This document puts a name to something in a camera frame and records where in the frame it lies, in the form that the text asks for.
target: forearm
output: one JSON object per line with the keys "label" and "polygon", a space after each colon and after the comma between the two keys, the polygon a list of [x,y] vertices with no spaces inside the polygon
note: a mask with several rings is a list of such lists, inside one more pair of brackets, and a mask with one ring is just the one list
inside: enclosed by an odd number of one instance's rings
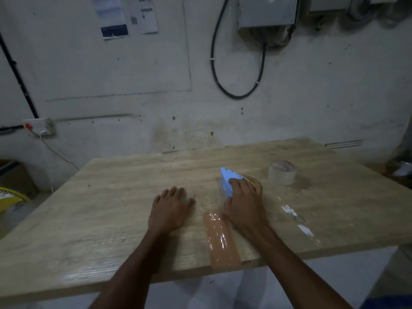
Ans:
{"label": "forearm", "polygon": [[89,309],[143,308],[166,237],[148,231]]}
{"label": "forearm", "polygon": [[252,243],[278,279],[295,309],[351,308],[335,290],[297,257],[271,228],[255,234]]}

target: power socket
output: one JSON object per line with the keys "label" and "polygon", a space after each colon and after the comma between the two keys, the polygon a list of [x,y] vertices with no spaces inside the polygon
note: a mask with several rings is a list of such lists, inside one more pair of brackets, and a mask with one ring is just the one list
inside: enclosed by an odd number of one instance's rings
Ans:
{"label": "power socket", "polygon": [[54,135],[56,133],[53,121],[50,118],[24,119],[23,125],[24,128],[38,136],[40,136],[40,133],[42,136]]}

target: person's left hand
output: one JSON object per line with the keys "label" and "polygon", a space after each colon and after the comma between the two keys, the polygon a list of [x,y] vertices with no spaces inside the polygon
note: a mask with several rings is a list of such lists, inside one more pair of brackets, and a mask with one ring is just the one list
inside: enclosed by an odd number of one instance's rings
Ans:
{"label": "person's left hand", "polygon": [[173,230],[182,227],[189,209],[195,203],[193,198],[182,202],[185,189],[172,187],[166,189],[162,195],[157,195],[153,201],[152,212],[149,217],[149,230],[159,235],[167,235]]}

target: wooden table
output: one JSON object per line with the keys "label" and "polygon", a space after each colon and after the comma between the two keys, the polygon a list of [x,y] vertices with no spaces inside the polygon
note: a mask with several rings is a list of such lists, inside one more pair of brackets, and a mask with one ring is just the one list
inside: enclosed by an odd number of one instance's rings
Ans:
{"label": "wooden table", "polygon": [[[270,162],[280,159],[300,169],[292,186],[267,179]],[[307,138],[93,159],[0,241],[1,302],[98,291],[140,243],[153,198],[173,185],[197,204],[154,280],[212,273],[202,211],[223,203],[220,166],[262,182],[272,227],[302,258],[412,241],[410,190]],[[234,237],[242,268],[263,265]]]}

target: person's left arm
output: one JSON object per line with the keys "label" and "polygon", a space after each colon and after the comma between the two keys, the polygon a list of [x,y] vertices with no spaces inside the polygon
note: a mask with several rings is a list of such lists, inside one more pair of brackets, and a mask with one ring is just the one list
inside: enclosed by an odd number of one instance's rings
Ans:
{"label": "person's left arm", "polygon": [[193,198],[182,202],[184,189],[172,187],[153,201],[148,229],[139,246],[127,258],[89,309],[144,308],[149,284],[173,230],[183,225]]}

